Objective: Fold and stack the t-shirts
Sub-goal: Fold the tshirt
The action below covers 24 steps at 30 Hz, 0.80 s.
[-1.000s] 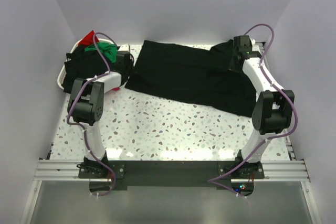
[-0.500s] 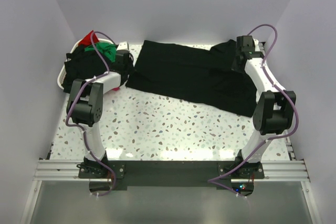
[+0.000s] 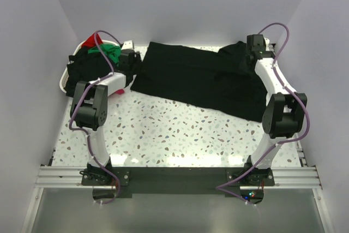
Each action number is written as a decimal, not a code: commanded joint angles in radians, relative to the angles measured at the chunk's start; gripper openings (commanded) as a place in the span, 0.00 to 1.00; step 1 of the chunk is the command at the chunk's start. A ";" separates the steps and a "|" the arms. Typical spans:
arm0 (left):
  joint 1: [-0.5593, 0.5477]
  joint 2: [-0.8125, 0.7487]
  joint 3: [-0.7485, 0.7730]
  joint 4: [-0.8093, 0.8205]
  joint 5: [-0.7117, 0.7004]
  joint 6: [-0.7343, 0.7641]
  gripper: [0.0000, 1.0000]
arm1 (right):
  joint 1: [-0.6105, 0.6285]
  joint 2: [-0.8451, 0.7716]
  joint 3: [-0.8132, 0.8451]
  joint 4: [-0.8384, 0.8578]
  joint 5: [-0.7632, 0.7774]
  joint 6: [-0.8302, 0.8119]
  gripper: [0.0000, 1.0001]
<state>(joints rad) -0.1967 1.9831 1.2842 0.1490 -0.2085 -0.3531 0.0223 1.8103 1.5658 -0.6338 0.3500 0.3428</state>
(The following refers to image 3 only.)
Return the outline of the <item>black t-shirt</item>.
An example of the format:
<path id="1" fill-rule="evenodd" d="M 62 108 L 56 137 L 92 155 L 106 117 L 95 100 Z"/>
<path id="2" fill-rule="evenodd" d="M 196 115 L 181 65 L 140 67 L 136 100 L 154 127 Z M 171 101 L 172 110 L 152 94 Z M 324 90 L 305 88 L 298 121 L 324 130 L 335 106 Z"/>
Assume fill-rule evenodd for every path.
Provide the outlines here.
<path id="1" fill-rule="evenodd" d="M 241 41 L 217 52 L 151 42 L 131 90 L 261 122 L 267 91 L 245 55 Z"/>

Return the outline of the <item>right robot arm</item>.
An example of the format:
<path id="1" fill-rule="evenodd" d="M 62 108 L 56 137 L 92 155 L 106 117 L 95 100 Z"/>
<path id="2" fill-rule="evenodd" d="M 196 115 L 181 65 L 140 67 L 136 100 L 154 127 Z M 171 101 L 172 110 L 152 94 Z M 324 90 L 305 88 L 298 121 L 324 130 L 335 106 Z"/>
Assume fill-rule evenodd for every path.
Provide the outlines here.
<path id="1" fill-rule="evenodd" d="M 308 98 L 289 85 L 263 35 L 246 37 L 246 64 L 267 90 L 266 109 L 262 117 L 264 134 L 250 156 L 252 167 L 243 171 L 244 182 L 254 186 L 262 179 L 261 170 L 271 168 L 281 145 L 291 142 L 292 137 L 301 131 Z"/>

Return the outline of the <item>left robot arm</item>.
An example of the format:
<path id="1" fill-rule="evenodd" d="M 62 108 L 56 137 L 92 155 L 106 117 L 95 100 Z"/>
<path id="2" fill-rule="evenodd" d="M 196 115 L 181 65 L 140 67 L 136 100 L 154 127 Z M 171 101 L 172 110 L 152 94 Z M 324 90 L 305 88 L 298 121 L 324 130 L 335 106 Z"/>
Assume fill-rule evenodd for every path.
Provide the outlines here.
<path id="1" fill-rule="evenodd" d="M 94 179 L 101 185 L 107 185 L 113 179 L 103 130 L 107 119 L 108 97 L 126 88 L 139 72 L 140 65 L 139 52 L 131 48 L 122 49 L 116 68 L 95 80 L 79 81 L 75 87 L 69 129 L 85 133 L 90 157 L 87 170 L 94 172 Z"/>

